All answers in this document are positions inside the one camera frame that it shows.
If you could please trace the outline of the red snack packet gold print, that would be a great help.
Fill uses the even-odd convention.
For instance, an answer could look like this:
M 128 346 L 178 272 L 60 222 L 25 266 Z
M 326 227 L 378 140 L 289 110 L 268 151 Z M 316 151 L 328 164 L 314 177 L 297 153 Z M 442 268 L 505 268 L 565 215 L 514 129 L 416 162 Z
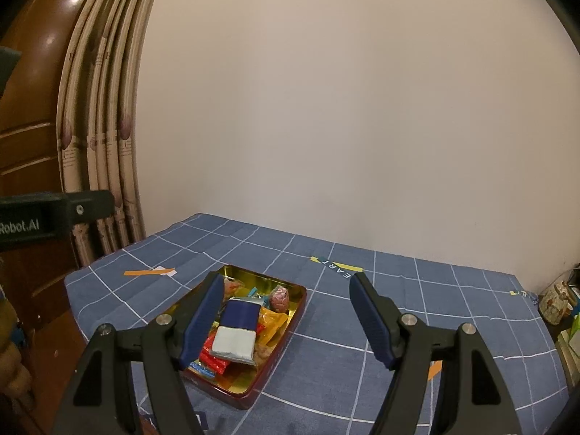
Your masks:
M 219 356 L 213 356 L 211 353 L 215 336 L 216 332 L 212 331 L 204 341 L 202 350 L 200 351 L 199 361 L 213 373 L 223 376 L 230 365 L 230 361 L 222 359 Z

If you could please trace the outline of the navy and mint snack pack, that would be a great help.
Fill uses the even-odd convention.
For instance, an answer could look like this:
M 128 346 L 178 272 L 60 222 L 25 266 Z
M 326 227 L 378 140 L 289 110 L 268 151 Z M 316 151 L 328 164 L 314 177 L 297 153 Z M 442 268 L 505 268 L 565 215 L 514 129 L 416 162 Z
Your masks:
M 221 314 L 211 353 L 232 363 L 254 364 L 261 305 L 247 299 L 229 299 Z

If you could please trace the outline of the pink candy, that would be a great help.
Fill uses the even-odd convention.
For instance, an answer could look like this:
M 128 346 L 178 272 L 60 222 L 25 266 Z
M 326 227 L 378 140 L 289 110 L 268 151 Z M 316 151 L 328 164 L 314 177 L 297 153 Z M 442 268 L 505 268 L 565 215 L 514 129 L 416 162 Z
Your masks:
M 288 288 L 277 285 L 268 296 L 269 308 L 277 313 L 287 313 L 290 303 Z

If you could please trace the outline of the orange tape strip right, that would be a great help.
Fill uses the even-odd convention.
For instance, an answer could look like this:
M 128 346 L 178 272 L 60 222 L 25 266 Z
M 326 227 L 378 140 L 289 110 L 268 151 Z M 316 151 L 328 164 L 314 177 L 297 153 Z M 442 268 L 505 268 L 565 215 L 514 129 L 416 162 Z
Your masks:
M 432 381 L 442 371 L 442 361 L 432 361 L 428 369 L 428 381 Z

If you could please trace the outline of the orange tape strip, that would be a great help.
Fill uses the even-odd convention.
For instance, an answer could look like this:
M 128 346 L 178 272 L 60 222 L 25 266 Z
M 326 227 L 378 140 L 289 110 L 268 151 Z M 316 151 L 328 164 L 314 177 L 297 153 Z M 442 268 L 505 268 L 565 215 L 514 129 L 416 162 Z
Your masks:
M 442 361 L 432 361 L 428 369 L 428 381 L 432 381 L 442 371 Z
M 155 268 L 155 269 L 148 269 L 148 270 L 127 270 L 124 272 L 125 276 L 167 276 L 173 277 L 176 274 L 176 270 L 174 268 Z

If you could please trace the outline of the orange tape strip left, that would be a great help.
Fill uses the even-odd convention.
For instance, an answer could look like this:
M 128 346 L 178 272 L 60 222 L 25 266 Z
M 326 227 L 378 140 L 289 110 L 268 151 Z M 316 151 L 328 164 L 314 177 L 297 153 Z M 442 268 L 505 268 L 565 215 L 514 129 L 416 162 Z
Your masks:
M 127 270 L 124 272 L 125 276 L 167 276 L 173 277 L 176 274 L 176 270 L 174 268 L 155 268 L 155 269 L 148 269 L 148 270 Z

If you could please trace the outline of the blue grid tablecloth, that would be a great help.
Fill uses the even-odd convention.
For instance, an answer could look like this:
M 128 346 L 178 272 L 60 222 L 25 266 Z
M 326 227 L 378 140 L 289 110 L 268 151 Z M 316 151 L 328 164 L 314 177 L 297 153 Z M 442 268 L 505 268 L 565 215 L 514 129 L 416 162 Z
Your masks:
M 184 219 L 70 274 L 65 288 L 85 337 L 101 323 L 144 325 L 224 264 L 307 289 L 306 309 L 288 347 L 248 410 L 194 386 L 188 395 L 212 434 L 366 434 L 392 375 L 373 356 L 327 258 L 359 266 L 377 292 L 428 325 L 474 324 L 509 389 L 521 428 L 541 434 L 568 401 L 558 352 L 537 307 L 509 274 L 375 252 L 208 214 Z M 167 276 L 127 270 L 174 268 Z

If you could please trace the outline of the gold toffee tin box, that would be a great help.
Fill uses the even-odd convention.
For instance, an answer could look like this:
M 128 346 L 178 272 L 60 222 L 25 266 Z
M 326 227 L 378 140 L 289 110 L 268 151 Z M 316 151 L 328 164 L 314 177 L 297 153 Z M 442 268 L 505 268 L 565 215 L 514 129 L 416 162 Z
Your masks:
M 184 375 L 204 393 L 247 410 L 287 346 L 308 293 L 302 285 L 230 264 L 217 273 L 224 283 L 222 306 Z

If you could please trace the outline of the orange snack packet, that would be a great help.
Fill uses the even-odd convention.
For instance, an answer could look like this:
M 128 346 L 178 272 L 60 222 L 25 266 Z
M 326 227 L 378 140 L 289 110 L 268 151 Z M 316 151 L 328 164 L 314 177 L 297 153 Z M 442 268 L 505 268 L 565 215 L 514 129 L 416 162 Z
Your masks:
M 257 326 L 257 343 L 265 346 L 275 334 L 285 325 L 288 315 L 261 307 Z

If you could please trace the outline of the beige patterned curtain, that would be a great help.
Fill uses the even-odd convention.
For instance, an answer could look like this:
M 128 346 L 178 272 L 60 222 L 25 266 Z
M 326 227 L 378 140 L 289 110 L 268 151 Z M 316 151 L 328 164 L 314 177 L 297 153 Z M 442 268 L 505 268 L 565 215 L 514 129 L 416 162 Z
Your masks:
M 73 228 L 80 264 L 145 236 L 138 197 L 138 71 L 154 0 L 84 0 L 65 55 L 56 132 L 66 192 L 108 190 L 114 210 Z

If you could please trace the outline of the brown wooden door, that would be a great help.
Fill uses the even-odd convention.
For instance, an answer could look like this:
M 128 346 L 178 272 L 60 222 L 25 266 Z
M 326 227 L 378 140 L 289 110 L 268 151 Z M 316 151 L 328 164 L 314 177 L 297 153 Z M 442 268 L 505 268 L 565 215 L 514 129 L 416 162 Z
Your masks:
M 12 0 L 1 0 L 8 4 Z M 57 98 L 67 48 L 86 0 L 19 0 L 1 14 L 1 44 L 21 54 L 1 97 L 1 194 L 63 190 Z M 1 313 L 19 320 L 28 345 L 2 353 L 18 366 L 19 403 L 1 399 L 4 434 L 48 434 L 84 343 L 73 326 L 66 276 L 79 267 L 71 237 L 1 255 Z

